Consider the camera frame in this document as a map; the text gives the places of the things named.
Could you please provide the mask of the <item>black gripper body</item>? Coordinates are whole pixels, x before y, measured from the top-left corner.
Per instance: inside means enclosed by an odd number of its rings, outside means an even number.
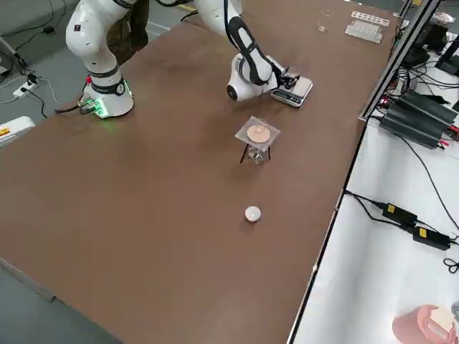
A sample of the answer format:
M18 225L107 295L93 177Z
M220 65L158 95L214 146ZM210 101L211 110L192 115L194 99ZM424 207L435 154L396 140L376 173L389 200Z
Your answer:
M277 88L284 86L286 84L288 70L279 64L272 64L272 69L277 82Z

